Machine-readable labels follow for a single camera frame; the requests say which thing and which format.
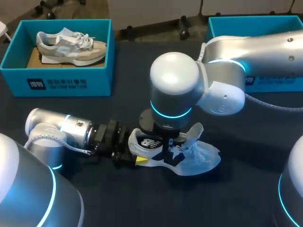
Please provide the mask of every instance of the shoe logo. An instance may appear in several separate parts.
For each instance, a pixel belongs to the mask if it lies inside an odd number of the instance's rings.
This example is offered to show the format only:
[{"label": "shoe logo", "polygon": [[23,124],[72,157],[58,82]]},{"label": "shoe logo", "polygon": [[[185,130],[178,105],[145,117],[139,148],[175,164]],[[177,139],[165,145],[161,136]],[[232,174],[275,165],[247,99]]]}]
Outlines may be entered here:
[{"label": "shoe logo", "polygon": [[27,79],[27,82],[32,90],[46,90],[42,79]]},{"label": "shoe logo", "polygon": [[152,149],[158,148],[160,144],[161,144],[161,142],[154,141],[151,139],[144,139],[141,142],[141,146],[146,147],[146,148],[152,148]]},{"label": "shoe logo", "polygon": [[185,159],[185,156],[183,155],[183,153],[180,153],[174,157],[174,152],[161,151],[159,154],[154,156],[152,159],[156,160],[156,161],[161,161],[164,159],[164,162],[166,164],[176,167],[180,162],[182,162]]}]

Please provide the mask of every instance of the black table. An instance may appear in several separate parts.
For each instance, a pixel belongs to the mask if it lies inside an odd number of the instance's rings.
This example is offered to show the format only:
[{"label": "black table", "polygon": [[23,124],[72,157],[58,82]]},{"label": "black table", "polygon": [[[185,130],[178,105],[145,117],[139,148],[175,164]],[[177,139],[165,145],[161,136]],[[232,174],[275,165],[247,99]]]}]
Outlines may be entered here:
[{"label": "black table", "polygon": [[[117,43],[111,97],[14,98],[0,77],[0,132],[24,144],[25,121],[36,107],[93,122],[115,119],[137,124],[140,113],[149,108],[153,60],[170,51],[196,59],[200,44]],[[3,55],[7,46],[0,48]],[[276,105],[303,106],[300,93],[254,97]],[[98,165],[85,159],[69,175],[84,200],[84,227],[272,226],[278,178],[292,146],[303,135],[303,113],[275,111],[247,101],[240,113],[226,117],[194,108],[184,131],[196,122],[205,128],[201,139],[222,154],[220,166],[209,174],[180,177],[161,167],[115,169],[110,159],[103,158]],[[65,171],[69,162],[64,163]]]}]

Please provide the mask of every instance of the white sneaker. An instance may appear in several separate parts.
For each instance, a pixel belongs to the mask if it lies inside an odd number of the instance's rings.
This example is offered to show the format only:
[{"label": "white sneaker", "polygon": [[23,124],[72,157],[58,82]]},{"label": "white sneaker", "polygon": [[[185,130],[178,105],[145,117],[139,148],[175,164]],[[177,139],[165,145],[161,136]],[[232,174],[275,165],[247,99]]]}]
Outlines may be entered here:
[{"label": "white sneaker", "polygon": [[183,142],[174,141],[166,162],[163,159],[162,139],[146,135],[140,129],[133,130],[128,146],[133,155],[148,159],[141,166],[164,166],[181,176],[197,175],[212,170],[221,161],[217,148],[198,141],[202,132],[202,124],[196,123],[186,134],[180,133],[179,139]]},{"label": "white sneaker", "polygon": [[80,32],[64,28],[57,34],[38,32],[37,48],[41,62],[48,64],[72,63],[86,66],[98,62],[106,54],[106,43],[93,40]]}]

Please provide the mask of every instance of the shoe box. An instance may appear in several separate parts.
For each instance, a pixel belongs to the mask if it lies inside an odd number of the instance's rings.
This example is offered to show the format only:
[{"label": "shoe box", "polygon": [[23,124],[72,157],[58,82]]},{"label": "shoe box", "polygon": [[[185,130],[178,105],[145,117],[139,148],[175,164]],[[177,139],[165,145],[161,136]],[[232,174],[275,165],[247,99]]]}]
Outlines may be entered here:
[{"label": "shoe box", "polygon": [[[261,36],[290,32],[303,29],[298,16],[242,16],[242,17],[210,17],[206,41],[222,35]],[[294,92],[303,91],[303,77],[285,75],[277,77],[258,75],[245,78],[245,91],[251,92]]]},{"label": "shoe box", "polygon": [[[56,34],[64,27],[105,42],[104,60],[87,67],[42,64],[36,34]],[[15,97],[110,96],[114,60],[115,38],[110,19],[24,20],[12,38],[0,72]]]}]

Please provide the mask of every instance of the cable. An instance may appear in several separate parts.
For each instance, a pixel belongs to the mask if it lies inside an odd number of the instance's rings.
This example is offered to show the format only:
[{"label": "cable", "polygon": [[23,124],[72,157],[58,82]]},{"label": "cable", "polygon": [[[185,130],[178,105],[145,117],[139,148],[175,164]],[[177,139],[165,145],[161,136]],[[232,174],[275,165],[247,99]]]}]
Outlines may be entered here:
[{"label": "cable", "polygon": [[298,107],[298,108],[294,108],[294,107],[282,107],[282,106],[278,106],[278,105],[272,105],[272,104],[269,104],[269,103],[266,103],[266,102],[263,102],[261,100],[258,100],[248,94],[245,94],[245,97],[257,104],[260,104],[260,105],[263,105],[265,107],[268,107],[268,108],[272,108],[272,109],[275,109],[275,110],[282,110],[282,111],[287,111],[287,112],[291,112],[291,113],[294,113],[294,112],[303,112],[303,107]]},{"label": "cable", "polygon": [[293,3],[292,3],[292,5],[290,6],[290,9],[289,9],[289,11],[287,12],[288,14],[292,14],[292,9],[293,9],[294,3],[295,3],[295,0],[293,0]]},{"label": "cable", "polygon": [[205,52],[205,47],[206,47],[206,43],[202,43],[200,54],[199,54],[199,57],[198,57],[198,60],[197,60],[199,62],[202,62],[202,59],[203,59],[203,56],[204,56],[204,52]]},{"label": "cable", "polygon": [[51,135],[39,135],[39,136],[35,136],[35,137],[29,139],[26,142],[26,144],[24,145],[24,148],[28,149],[28,147],[29,147],[29,145],[31,143],[33,143],[36,140],[40,140],[40,139],[48,139],[48,140],[53,140],[53,141],[59,142],[62,145],[64,145],[66,148],[68,148],[69,150],[77,151],[77,152],[80,152],[80,153],[83,153],[83,154],[90,155],[90,153],[91,153],[90,150],[83,150],[83,149],[79,149],[79,148],[74,148],[74,147],[68,145],[65,141],[59,139],[58,137],[51,136]]}]

